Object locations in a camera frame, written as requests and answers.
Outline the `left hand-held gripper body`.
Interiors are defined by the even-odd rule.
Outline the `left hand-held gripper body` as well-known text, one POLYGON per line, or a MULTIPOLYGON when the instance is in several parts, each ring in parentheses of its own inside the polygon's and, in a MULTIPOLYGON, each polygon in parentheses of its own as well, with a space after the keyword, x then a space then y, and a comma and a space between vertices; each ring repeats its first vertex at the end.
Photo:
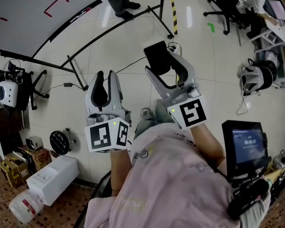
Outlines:
POLYGON ((90 152, 109 153, 126 149, 131 127, 131 111, 87 110, 85 136, 90 152))

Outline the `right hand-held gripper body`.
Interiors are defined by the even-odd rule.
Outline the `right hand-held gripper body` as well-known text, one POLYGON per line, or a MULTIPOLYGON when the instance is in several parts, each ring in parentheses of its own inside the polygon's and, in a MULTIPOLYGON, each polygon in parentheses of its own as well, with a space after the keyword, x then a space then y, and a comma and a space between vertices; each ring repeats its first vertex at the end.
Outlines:
POLYGON ((207 121, 205 97, 200 94, 197 85, 176 88, 161 102, 170 117, 183 130, 207 121))

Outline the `person's right forearm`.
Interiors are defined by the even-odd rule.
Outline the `person's right forearm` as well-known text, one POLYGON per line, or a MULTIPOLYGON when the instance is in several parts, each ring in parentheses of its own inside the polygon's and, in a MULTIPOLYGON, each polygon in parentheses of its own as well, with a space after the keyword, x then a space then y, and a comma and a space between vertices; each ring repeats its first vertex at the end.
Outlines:
POLYGON ((191 148, 198 154, 206 164, 223 174, 227 174, 227 161, 224 148, 215 138, 207 126, 203 123, 190 128, 193 137, 191 148))

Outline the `person's left forearm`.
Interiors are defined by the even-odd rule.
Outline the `person's left forearm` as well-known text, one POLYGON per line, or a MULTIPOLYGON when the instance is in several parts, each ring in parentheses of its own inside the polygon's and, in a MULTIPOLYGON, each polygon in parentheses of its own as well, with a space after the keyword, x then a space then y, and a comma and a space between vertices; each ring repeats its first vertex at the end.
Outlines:
POLYGON ((132 164, 127 150, 111 152, 110 158, 112 196, 116 197, 123 187, 132 164))

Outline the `whiteboard with black wheeled stand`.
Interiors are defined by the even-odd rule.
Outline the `whiteboard with black wheeled stand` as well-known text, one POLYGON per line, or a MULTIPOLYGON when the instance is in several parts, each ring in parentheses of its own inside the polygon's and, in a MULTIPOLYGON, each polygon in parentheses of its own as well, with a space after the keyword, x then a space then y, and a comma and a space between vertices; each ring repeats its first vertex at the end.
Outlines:
POLYGON ((0 0, 0 54, 76 74, 61 65, 36 59, 36 54, 63 30, 102 0, 0 0))

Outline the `white power strip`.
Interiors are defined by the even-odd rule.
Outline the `white power strip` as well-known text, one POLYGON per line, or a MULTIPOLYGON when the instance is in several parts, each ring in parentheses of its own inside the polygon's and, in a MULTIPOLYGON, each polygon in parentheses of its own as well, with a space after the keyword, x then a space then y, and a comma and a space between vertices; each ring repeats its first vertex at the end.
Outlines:
POLYGON ((179 43, 177 42, 169 42, 167 45, 167 48, 173 52, 178 54, 179 56, 182 56, 182 47, 179 43))

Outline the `person's left leg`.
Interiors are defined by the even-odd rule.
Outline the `person's left leg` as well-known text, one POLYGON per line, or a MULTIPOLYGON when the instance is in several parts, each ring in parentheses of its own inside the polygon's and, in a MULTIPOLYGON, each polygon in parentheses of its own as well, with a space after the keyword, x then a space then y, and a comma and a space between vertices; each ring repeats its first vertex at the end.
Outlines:
POLYGON ((136 127, 134 140, 146 130, 158 123, 154 113, 150 108, 143 108, 141 110, 140 117, 141 120, 136 127))

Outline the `black round grille device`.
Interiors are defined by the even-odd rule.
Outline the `black round grille device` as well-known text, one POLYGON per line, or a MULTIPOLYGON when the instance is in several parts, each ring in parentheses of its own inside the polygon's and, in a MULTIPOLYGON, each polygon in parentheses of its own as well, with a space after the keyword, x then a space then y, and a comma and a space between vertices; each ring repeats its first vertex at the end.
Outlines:
POLYGON ((66 155, 70 150, 70 143, 67 136, 61 131, 53 131, 49 137, 50 145, 55 153, 66 155))

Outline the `yellow black hazard tape strip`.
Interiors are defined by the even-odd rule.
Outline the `yellow black hazard tape strip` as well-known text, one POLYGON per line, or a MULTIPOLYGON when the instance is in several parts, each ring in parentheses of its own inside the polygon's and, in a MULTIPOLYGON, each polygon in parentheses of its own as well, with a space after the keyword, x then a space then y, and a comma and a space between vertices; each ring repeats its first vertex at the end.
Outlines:
POLYGON ((178 34, 178 28, 177 28, 177 14, 176 14, 176 7, 174 0, 170 0, 171 7, 172 7, 172 14, 173 14, 173 28, 174 28, 174 35, 178 34))

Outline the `black chest-mounted monitor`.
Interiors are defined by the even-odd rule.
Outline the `black chest-mounted monitor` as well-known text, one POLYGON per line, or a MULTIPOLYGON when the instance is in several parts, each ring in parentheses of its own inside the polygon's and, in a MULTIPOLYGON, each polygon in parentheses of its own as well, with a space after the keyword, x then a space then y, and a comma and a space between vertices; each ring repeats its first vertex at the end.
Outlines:
POLYGON ((260 122, 227 120, 222 124, 227 177, 254 173, 270 162, 267 137, 260 122))

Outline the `brown patterned box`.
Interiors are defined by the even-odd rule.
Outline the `brown patterned box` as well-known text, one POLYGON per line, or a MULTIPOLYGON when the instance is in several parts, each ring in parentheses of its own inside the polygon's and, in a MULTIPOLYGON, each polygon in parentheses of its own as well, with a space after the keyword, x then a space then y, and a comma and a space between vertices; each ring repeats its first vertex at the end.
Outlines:
POLYGON ((52 162, 49 150, 43 147, 35 151, 25 150, 25 152, 32 158, 36 171, 41 170, 52 162))

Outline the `long white box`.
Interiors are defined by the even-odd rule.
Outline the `long white box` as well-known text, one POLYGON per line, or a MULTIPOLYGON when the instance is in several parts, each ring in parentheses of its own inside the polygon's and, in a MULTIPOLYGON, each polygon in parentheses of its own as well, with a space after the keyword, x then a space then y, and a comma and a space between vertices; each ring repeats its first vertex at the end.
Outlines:
POLYGON ((59 156, 27 179, 29 189, 51 206, 79 175, 77 159, 59 156))

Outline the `black chair with gear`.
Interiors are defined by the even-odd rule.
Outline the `black chair with gear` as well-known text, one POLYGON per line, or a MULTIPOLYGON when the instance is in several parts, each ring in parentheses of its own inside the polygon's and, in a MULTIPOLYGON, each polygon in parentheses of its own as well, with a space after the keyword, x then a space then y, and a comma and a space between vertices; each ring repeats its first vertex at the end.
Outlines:
MULTIPOLYGON (((40 96, 44 99, 49 98, 48 93, 42 94, 38 90, 36 90, 36 85, 41 79, 41 77, 47 74, 46 70, 43 70, 35 79, 35 81, 33 81, 32 75, 34 74, 34 72, 26 72, 24 68, 18 67, 10 61, 7 63, 7 66, 7 71, 0 70, 0 82, 5 80, 11 80, 18 84, 19 90, 17 95, 17 104, 14 108, 25 111, 27 109, 28 104, 31 104, 32 110, 36 110, 37 107, 34 105, 34 95, 40 96)), ((3 106, 7 109, 13 108, 5 105, 3 106)))

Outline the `small white gadget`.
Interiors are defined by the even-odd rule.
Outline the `small white gadget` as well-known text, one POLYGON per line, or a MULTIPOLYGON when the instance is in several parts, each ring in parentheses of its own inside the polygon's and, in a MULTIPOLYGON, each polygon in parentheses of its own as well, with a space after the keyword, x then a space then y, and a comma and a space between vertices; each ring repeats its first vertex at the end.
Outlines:
POLYGON ((38 136, 31 136, 25 139, 26 147, 31 151, 36 151, 43 147, 42 139, 38 136))

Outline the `white and black headset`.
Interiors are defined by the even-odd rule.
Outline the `white and black headset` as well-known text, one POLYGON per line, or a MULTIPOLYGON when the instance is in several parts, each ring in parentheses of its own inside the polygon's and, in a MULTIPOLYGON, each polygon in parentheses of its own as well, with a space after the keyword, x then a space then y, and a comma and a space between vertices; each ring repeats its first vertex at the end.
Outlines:
POLYGON ((269 88, 277 78, 277 68, 271 60, 254 61, 249 58, 247 61, 248 65, 239 71, 242 96, 269 88))

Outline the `black office chair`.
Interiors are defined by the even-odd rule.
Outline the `black office chair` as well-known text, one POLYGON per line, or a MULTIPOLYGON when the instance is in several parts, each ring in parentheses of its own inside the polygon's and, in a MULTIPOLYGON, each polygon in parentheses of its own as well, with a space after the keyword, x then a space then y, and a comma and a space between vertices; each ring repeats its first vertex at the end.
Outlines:
POLYGON ((230 23, 236 23, 239 28, 242 28, 241 20, 238 17, 237 3, 238 0, 207 0, 208 3, 214 3, 220 11, 204 12, 203 16, 208 15, 223 15, 226 20, 227 29, 223 31, 224 35, 230 33, 230 23))

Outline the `person's light t-shirt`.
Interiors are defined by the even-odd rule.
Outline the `person's light t-shirt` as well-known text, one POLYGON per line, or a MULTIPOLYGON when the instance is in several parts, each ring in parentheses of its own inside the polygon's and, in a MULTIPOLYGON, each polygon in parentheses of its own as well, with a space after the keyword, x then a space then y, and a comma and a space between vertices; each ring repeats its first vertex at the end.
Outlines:
POLYGON ((191 148, 190 130, 153 126, 128 152, 132 167, 116 197, 89 201, 84 228, 258 228, 270 194, 232 220, 233 189, 191 148))

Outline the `cardboard box with yellow tape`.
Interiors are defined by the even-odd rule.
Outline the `cardboard box with yellow tape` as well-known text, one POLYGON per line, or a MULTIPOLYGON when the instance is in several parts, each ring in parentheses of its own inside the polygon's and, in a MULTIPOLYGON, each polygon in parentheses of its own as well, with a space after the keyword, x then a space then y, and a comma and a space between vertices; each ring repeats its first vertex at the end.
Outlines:
POLYGON ((0 170, 11 187, 18 188, 26 184, 31 176, 28 165, 17 154, 9 153, 0 162, 0 170))

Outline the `desk with white legs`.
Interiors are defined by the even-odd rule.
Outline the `desk with white legs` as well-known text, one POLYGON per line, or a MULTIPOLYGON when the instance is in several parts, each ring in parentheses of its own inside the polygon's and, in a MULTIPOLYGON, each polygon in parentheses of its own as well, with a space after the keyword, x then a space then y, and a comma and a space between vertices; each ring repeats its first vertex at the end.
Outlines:
POLYGON ((264 36, 267 36, 271 33, 274 33, 275 36, 278 37, 281 40, 281 42, 283 42, 285 44, 285 36, 284 37, 281 36, 282 34, 285 34, 285 28, 280 26, 279 23, 276 26, 274 26, 273 24, 271 24, 269 21, 266 21, 266 20, 263 21, 263 27, 261 29, 260 34, 249 39, 249 41, 255 45, 255 48, 260 48, 261 47, 261 38, 263 38, 264 36))

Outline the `clear plastic jug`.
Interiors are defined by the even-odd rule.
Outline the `clear plastic jug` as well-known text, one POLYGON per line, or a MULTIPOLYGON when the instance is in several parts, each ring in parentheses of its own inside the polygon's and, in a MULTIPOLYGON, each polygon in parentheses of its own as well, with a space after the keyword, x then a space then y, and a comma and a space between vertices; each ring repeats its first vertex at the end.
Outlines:
POLYGON ((23 224, 29 223, 43 209, 40 197, 31 190, 17 195, 9 204, 12 214, 23 224))

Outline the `open laptop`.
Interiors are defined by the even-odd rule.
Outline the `open laptop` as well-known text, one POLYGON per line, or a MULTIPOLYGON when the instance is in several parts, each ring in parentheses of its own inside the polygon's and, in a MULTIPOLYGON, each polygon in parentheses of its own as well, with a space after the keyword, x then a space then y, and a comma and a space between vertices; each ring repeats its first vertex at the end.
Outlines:
POLYGON ((276 19, 285 20, 285 9, 282 3, 278 0, 267 0, 269 7, 274 13, 276 19))

